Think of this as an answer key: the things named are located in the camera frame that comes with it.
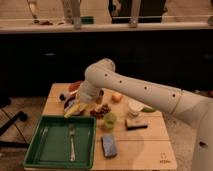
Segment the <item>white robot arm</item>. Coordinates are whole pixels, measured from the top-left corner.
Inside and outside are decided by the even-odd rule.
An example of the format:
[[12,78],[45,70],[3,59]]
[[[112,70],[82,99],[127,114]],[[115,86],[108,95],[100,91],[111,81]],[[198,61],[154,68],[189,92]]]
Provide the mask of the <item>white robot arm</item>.
[[196,130],[191,171],[213,171],[213,98],[117,74],[114,62],[108,58],[86,68],[85,80],[78,90],[80,101],[95,102],[102,88],[122,93],[190,125]]

